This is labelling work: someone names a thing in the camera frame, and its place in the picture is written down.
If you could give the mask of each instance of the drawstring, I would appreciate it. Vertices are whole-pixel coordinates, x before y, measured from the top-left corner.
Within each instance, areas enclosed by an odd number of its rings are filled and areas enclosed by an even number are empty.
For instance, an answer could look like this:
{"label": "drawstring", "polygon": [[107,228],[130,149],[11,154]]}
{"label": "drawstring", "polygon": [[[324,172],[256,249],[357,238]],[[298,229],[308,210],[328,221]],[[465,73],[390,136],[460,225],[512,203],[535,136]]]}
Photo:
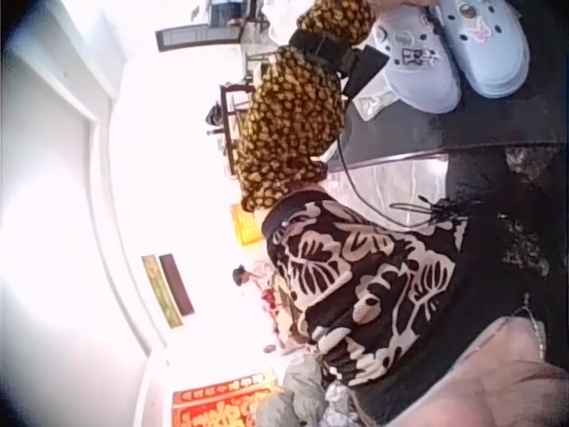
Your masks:
{"label": "drawstring", "polygon": [[413,203],[392,203],[389,205],[392,209],[412,212],[414,214],[429,215],[428,220],[407,226],[410,229],[415,229],[427,224],[433,225],[438,222],[447,222],[461,216],[467,216],[472,213],[474,208],[482,205],[480,200],[475,199],[456,202],[443,198],[435,204],[429,202],[427,198],[422,195],[419,195],[418,199],[427,206],[416,205]]}

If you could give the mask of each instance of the leopard print fabric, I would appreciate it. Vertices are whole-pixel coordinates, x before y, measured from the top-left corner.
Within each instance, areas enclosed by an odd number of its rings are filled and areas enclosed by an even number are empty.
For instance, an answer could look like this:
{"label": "leopard print fabric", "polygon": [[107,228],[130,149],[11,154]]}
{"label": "leopard print fabric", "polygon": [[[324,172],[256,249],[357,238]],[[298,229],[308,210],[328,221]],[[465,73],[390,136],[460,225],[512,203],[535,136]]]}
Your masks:
{"label": "leopard print fabric", "polygon": [[[356,45],[375,16],[365,0],[316,0],[298,28],[326,32]],[[313,160],[344,126],[340,79],[283,47],[252,97],[237,148],[236,174],[246,212],[270,208],[283,196],[322,181],[326,164]]]}

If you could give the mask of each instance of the door frame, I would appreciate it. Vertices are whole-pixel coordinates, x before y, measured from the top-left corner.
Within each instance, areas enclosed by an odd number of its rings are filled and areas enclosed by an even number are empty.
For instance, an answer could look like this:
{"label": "door frame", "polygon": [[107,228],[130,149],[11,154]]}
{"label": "door frame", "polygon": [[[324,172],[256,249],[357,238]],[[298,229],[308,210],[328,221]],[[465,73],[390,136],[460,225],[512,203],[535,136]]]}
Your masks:
{"label": "door frame", "polygon": [[[38,43],[33,36],[26,32],[25,28],[21,28],[12,38],[8,51],[13,53],[21,59],[27,66],[29,66],[34,73],[36,73],[44,82],[46,82],[54,92],[67,102],[74,110],[76,110],[88,123],[90,127],[90,141],[89,141],[89,158],[87,176],[87,203],[89,206],[89,214],[92,223],[92,233],[99,253],[101,266],[103,268],[106,279],[108,280],[111,292],[118,304],[120,311],[123,313],[124,319],[128,326],[131,328],[135,339],[139,343],[141,349],[147,355],[153,351],[165,348],[166,340],[160,334],[156,323],[144,303],[144,299],[140,294],[140,287],[137,284],[134,275],[132,274],[131,266],[127,261],[127,256],[124,251],[124,244],[119,232],[116,212],[114,205],[108,206],[104,201],[105,188],[110,189],[107,182],[107,177],[102,173],[103,166],[107,166],[109,159],[103,156],[100,140],[100,120],[84,103],[82,103],[67,87],[65,82],[65,74],[57,64],[52,60],[50,54]],[[126,273],[132,280],[130,286],[134,287],[136,293],[136,300],[127,298],[126,293],[132,291],[126,289],[129,284],[121,283],[116,280],[116,273],[110,266],[109,256],[106,254],[105,247],[113,246],[113,251],[120,254],[120,267],[125,269]],[[141,304],[143,312],[147,319],[145,326],[140,324],[140,317],[136,317],[132,313],[132,305]]]}

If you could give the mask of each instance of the black bag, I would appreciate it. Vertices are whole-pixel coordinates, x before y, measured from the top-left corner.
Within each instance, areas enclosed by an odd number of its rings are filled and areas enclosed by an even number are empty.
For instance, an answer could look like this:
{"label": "black bag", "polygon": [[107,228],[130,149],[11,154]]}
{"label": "black bag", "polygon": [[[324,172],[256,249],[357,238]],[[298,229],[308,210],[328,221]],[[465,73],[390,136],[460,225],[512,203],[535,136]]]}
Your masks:
{"label": "black bag", "polygon": [[216,102],[215,105],[210,109],[210,112],[207,113],[205,122],[210,126],[221,126],[221,119],[221,105]]}

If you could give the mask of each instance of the red sign with gold text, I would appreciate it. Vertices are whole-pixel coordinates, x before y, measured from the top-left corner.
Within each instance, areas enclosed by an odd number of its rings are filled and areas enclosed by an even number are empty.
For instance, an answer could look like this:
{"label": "red sign with gold text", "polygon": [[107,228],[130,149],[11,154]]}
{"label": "red sign with gold text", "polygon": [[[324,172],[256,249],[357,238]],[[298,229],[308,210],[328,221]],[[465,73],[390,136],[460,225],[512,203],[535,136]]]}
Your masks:
{"label": "red sign with gold text", "polygon": [[254,427],[259,402],[276,389],[271,374],[256,374],[173,395],[173,427]]}

